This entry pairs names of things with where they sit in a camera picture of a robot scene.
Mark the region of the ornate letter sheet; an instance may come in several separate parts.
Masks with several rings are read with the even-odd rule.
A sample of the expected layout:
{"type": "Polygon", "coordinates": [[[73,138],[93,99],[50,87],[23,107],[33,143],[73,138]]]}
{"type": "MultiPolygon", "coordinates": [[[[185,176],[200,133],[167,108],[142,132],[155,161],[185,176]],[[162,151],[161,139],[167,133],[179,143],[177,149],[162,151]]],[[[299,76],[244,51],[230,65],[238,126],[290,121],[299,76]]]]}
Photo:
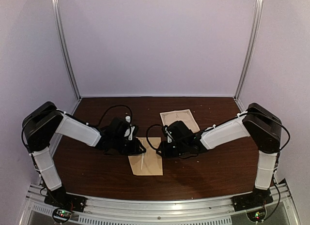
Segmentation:
{"type": "Polygon", "coordinates": [[[143,154],[141,155],[141,161],[140,161],[140,170],[141,170],[141,171],[143,170],[144,157],[145,157],[145,153],[143,153],[143,154]]]}
{"type": "Polygon", "coordinates": [[[180,120],[194,133],[200,130],[190,109],[162,112],[160,118],[163,125],[169,126],[173,122],[180,120]]]}

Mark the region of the brown kraft envelope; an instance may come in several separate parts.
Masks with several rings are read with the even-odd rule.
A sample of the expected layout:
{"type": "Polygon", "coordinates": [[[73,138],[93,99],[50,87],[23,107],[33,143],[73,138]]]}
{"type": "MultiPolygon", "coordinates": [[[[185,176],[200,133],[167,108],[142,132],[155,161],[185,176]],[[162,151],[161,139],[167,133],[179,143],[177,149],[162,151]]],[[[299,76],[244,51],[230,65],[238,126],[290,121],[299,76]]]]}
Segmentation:
{"type": "Polygon", "coordinates": [[[146,148],[143,170],[140,170],[141,155],[129,156],[129,163],[133,175],[135,176],[162,176],[163,165],[162,157],[156,154],[156,151],[150,147],[145,137],[138,138],[146,148]]]}

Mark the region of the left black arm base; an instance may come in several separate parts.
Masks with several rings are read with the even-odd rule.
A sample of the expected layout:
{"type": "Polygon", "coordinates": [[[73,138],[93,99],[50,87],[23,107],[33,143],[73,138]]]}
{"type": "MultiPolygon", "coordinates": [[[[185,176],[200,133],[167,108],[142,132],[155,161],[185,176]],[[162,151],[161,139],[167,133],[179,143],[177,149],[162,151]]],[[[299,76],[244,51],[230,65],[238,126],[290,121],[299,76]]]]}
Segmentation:
{"type": "Polygon", "coordinates": [[[84,212],[86,198],[83,196],[68,194],[64,186],[52,191],[47,188],[44,203],[57,208],[84,212]]]}

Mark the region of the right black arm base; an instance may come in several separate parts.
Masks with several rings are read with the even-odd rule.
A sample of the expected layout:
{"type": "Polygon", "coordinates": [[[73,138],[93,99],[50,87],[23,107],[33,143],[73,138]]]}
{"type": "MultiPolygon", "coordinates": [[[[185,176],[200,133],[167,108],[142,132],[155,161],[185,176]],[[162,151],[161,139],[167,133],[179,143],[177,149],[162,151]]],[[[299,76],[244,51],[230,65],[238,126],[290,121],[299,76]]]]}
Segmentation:
{"type": "Polygon", "coordinates": [[[273,197],[269,188],[267,190],[262,190],[254,187],[253,191],[250,193],[232,197],[234,211],[263,207],[272,202],[273,197]]]}

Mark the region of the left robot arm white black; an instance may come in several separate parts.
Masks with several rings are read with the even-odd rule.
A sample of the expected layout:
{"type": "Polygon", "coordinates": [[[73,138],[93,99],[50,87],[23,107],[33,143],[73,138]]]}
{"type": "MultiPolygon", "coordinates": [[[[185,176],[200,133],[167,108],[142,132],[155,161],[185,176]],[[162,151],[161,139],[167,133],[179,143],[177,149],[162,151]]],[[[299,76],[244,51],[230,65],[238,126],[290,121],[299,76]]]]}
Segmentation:
{"type": "Polygon", "coordinates": [[[100,127],[81,121],[48,101],[23,120],[21,140],[46,186],[47,195],[58,207],[64,208],[70,198],[49,150],[52,137],[63,135],[106,155],[136,156],[146,152],[136,138],[138,130],[138,126],[132,124],[132,115],[115,117],[109,125],[100,127]]]}

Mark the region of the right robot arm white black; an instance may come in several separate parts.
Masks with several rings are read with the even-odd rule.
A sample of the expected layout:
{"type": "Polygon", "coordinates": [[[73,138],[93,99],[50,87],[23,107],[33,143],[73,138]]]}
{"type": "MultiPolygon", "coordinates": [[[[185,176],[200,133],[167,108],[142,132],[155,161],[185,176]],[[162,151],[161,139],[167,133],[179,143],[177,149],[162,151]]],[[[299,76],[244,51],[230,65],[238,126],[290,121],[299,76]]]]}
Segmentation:
{"type": "Polygon", "coordinates": [[[156,153],[165,158],[190,158],[208,152],[222,144],[251,137],[259,151],[257,175],[248,202],[259,206],[269,196],[269,187],[278,167],[282,131],[288,132],[281,120],[257,103],[219,125],[193,132],[183,121],[177,120],[162,128],[166,141],[162,141],[156,153]]]}

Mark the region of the small green glue stick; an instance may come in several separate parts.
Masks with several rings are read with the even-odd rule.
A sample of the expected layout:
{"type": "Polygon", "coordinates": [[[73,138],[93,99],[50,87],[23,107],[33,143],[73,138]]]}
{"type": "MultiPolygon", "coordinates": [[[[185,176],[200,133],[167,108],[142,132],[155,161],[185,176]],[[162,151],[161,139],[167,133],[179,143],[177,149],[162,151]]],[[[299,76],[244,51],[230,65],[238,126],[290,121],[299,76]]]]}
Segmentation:
{"type": "Polygon", "coordinates": [[[128,123],[130,123],[130,122],[131,122],[131,117],[130,117],[130,116],[126,116],[126,117],[125,117],[125,120],[126,120],[128,123]]]}

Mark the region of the left round circuit board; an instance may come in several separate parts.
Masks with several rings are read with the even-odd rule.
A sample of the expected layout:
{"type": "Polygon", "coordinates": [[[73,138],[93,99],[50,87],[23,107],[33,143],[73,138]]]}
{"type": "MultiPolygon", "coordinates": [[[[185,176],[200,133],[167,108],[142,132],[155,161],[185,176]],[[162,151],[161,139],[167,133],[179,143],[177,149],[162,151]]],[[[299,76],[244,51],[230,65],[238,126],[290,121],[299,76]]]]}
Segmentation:
{"type": "Polygon", "coordinates": [[[62,209],[62,208],[56,208],[52,212],[52,219],[59,224],[68,222],[70,220],[71,216],[72,216],[71,211],[67,211],[67,210],[62,209]]]}

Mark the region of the round circuit board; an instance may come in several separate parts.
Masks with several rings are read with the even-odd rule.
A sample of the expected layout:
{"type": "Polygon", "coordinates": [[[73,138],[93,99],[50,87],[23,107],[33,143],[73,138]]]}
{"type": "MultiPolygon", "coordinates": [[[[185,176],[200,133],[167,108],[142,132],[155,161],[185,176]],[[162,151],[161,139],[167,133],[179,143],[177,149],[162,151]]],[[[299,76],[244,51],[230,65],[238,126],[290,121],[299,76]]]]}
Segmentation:
{"type": "Polygon", "coordinates": [[[70,220],[71,216],[72,216],[71,211],[67,211],[67,210],[62,209],[62,208],[56,208],[52,212],[52,219],[59,224],[68,222],[70,220]]]}
{"type": "Polygon", "coordinates": [[[257,210],[247,211],[247,218],[253,223],[260,223],[266,217],[266,209],[261,208],[257,210]]]}

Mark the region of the right round circuit board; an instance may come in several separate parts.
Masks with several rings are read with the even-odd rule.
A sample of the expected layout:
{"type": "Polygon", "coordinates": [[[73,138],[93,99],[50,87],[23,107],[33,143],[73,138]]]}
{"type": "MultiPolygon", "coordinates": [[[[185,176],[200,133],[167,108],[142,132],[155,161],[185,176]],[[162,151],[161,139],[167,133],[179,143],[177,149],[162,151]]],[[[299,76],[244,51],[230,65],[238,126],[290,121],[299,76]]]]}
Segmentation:
{"type": "Polygon", "coordinates": [[[257,210],[247,211],[247,218],[253,223],[260,223],[266,217],[266,209],[261,208],[257,210]]]}

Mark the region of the front aluminium slotted rail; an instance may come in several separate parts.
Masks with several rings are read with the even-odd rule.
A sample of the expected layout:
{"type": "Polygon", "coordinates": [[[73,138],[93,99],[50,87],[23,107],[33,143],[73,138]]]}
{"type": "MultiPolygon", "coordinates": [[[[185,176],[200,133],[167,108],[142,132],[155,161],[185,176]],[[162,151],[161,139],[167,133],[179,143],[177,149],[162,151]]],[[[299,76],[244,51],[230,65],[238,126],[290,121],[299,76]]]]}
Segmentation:
{"type": "MultiPolygon", "coordinates": [[[[41,185],[31,184],[17,225],[57,225],[55,207],[45,204],[41,185]]],[[[188,200],[139,201],[85,196],[83,212],[74,212],[64,225],[301,225],[286,183],[279,184],[280,203],[263,223],[253,222],[256,207],[236,211],[233,196],[188,200]]]]}

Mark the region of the right aluminium frame post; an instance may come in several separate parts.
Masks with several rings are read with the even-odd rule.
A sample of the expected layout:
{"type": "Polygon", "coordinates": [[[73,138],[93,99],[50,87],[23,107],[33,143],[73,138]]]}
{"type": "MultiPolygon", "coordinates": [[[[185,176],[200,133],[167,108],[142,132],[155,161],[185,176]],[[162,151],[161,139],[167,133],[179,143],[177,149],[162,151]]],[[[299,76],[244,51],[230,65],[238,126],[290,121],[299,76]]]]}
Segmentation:
{"type": "Polygon", "coordinates": [[[243,89],[243,86],[244,86],[244,83],[245,83],[245,80],[248,74],[248,70],[250,67],[252,55],[254,52],[255,42],[258,36],[261,18],[262,18],[262,12],[263,12],[263,7],[264,7],[263,1],[264,0],[256,0],[255,2],[254,15],[253,15],[253,20],[252,20],[249,41],[248,41],[248,47],[247,47],[245,60],[244,60],[243,67],[242,67],[242,72],[241,72],[239,82],[237,85],[237,89],[234,95],[234,99],[236,102],[240,101],[241,92],[242,92],[242,89],[243,89]]]}

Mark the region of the aluminium frame post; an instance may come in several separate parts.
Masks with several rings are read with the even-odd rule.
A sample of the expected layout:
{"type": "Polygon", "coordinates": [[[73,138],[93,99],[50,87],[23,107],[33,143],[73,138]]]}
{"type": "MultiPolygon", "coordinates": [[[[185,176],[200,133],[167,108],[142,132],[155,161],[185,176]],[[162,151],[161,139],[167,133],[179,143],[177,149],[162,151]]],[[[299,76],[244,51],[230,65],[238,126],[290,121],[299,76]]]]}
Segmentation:
{"type": "Polygon", "coordinates": [[[66,67],[66,71],[69,77],[69,81],[74,93],[74,96],[77,101],[81,100],[81,95],[78,89],[77,81],[73,72],[69,52],[68,52],[68,47],[67,43],[65,40],[65,34],[64,34],[64,29],[63,29],[63,24],[62,24],[62,17],[61,17],[61,9],[60,9],[60,4],[59,0],[51,0],[52,2],[52,7],[54,11],[54,17],[55,17],[55,22],[56,22],[56,29],[58,32],[58,37],[60,41],[60,47],[61,47],[61,52],[64,60],[64,64],[66,67]]]}
{"type": "Polygon", "coordinates": [[[239,82],[237,85],[237,89],[234,95],[234,99],[236,102],[240,101],[241,92],[242,92],[242,89],[243,89],[243,86],[244,86],[244,83],[245,83],[245,80],[248,74],[248,70],[250,67],[252,55],[254,52],[255,42],[258,36],[261,18],[262,18],[262,12],[263,12],[263,7],[264,7],[263,1],[264,0],[256,0],[255,2],[254,15],[253,15],[253,20],[252,20],[249,41],[248,41],[248,47],[247,47],[245,60],[244,60],[243,67],[242,67],[242,72],[241,72],[239,82]]]}

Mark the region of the left aluminium frame post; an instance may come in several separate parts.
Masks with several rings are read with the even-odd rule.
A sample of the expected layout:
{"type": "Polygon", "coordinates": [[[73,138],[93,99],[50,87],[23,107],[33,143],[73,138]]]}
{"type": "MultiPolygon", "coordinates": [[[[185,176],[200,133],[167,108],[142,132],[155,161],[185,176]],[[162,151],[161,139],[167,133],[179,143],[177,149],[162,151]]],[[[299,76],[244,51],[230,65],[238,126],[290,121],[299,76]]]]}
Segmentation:
{"type": "Polygon", "coordinates": [[[61,9],[60,9],[60,4],[59,0],[51,0],[52,2],[52,7],[54,11],[54,17],[55,17],[55,22],[56,22],[56,29],[58,32],[58,37],[60,41],[60,47],[61,47],[61,52],[64,60],[64,64],[66,67],[66,71],[69,77],[69,81],[74,93],[74,96],[77,101],[81,100],[81,95],[78,89],[77,81],[73,72],[69,52],[68,52],[68,47],[67,43],[65,40],[65,34],[64,34],[64,29],[63,29],[63,24],[62,24],[62,17],[61,17],[61,9]]]}

